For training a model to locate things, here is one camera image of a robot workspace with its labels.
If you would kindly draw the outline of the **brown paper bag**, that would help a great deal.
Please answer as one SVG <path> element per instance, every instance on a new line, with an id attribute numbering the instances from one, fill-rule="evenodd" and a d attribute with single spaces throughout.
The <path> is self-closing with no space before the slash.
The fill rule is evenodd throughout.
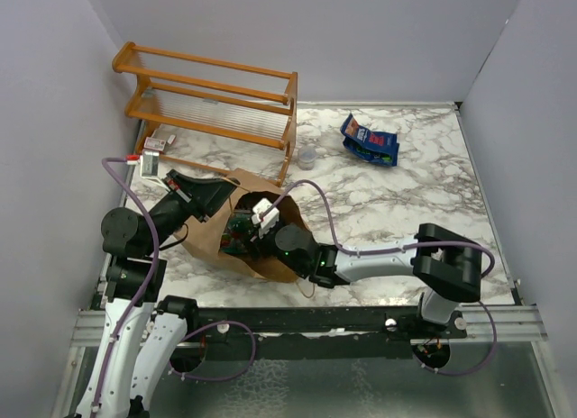
<path id="1" fill-rule="evenodd" d="M 255 260 L 248 254 L 233 255 L 221 250 L 221 238 L 234 209 L 242 206 L 251 208 L 262 198 L 274 202 L 282 194 L 283 189 L 240 168 L 225 177 L 218 178 L 216 182 L 230 186 L 233 192 L 217 205 L 216 214 L 207 222 L 202 223 L 195 218 L 187 221 L 188 235 L 183 242 L 184 249 L 194 258 L 211 266 L 245 277 L 285 284 L 297 282 L 298 276 L 294 271 L 273 257 Z"/>

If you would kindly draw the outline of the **blue green chips bag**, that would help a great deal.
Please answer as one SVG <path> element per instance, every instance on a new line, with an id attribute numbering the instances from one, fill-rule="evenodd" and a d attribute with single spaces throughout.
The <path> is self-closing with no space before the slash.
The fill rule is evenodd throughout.
<path id="1" fill-rule="evenodd" d="M 383 167 L 396 167 L 398 165 L 398 150 L 400 147 L 398 143 L 395 144 L 394 148 L 390 152 L 377 152 L 367 150 L 358 142 L 350 139 L 344 139 L 343 146 L 355 157 L 362 159 L 373 165 Z"/>

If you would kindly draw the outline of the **blue red chips bag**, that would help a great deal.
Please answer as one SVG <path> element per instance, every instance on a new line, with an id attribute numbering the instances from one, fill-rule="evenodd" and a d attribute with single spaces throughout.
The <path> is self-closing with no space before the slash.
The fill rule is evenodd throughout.
<path id="1" fill-rule="evenodd" d="M 355 142 L 370 152 L 387 155 L 398 153 L 399 143 L 396 134 L 372 131 L 360 125 L 353 114 L 349 114 L 343 122 L 341 134 L 347 141 Z"/>

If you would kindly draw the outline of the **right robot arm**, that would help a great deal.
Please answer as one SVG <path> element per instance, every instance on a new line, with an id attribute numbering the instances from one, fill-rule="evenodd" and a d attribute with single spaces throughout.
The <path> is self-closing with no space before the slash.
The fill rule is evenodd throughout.
<path id="1" fill-rule="evenodd" d="M 458 304 L 481 297 L 481 246 L 433 223 L 420 224 L 415 236 L 385 249 L 318 243 L 310 231 L 294 223 L 259 227 L 252 242 L 262 255 L 324 288 L 374 277 L 418 278 L 426 291 L 414 326 L 426 338 L 445 329 Z"/>

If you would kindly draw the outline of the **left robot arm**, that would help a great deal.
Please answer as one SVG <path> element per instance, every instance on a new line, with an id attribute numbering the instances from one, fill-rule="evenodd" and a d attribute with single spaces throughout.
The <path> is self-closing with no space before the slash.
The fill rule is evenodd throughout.
<path id="1" fill-rule="evenodd" d="M 96 361 L 76 417 L 147 417 L 161 375 L 180 341 L 199 328 L 192 299 L 171 298 L 160 307 L 153 332 L 144 333 L 156 309 L 167 262 L 162 243 L 194 218 L 210 220 L 239 186 L 236 179 L 200 179 L 171 170 L 167 193 L 151 209 L 137 205 L 109 211 L 101 222 L 106 272 L 105 320 Z"/>

